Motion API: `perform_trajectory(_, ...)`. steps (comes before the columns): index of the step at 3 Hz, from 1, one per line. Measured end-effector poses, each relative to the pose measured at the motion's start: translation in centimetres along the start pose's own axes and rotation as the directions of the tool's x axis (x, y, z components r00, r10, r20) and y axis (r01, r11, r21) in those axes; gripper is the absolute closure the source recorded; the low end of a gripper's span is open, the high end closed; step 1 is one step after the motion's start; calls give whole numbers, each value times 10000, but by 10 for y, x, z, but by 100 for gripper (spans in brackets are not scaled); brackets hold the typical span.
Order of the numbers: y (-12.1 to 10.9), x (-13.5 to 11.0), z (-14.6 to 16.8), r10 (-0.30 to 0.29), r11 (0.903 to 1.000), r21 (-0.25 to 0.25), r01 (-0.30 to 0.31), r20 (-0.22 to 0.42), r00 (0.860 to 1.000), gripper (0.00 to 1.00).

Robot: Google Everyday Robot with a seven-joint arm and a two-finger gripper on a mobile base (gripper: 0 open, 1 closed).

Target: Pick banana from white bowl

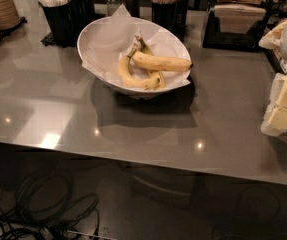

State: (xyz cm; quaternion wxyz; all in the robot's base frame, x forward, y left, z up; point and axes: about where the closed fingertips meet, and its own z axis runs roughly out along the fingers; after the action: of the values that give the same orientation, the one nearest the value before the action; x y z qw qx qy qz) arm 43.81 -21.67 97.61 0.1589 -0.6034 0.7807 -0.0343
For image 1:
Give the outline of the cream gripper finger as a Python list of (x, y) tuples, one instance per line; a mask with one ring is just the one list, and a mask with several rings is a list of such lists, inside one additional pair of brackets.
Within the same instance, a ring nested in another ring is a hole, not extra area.
[(287, 109), (270, 104), (263, 117), (261, 131), (269, 136), (280, 136), (287, 132)]

